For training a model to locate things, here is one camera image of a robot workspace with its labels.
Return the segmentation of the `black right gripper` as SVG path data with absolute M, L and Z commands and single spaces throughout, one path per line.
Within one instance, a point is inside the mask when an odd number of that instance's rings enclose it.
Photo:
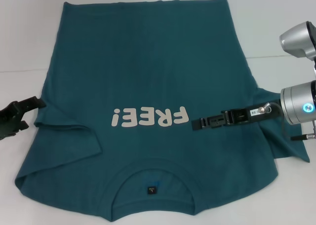
M 260 113 L 259 108 L 267 103 L 260 103 L 246 108 L 231 109 L 221 111 L 219 115 L 199 118 L 191 121 L 193 131 L 203 129 L 215 129 L 226 124 L 249 124 L 269 119 L 274 119 L 282 115 L 280 100 L 270 101 L 270 106 L 266 113 Z

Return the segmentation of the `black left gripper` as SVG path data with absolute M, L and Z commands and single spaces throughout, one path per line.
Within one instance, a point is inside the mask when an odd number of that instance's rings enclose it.
M 15 136 L 19 131 L 29 128 L 26 121 L 21 121 L 21 111 L 31 111 L 46 107 L 45 102 L 36 96 L 14 101 L 0 111 L 0 139 Z

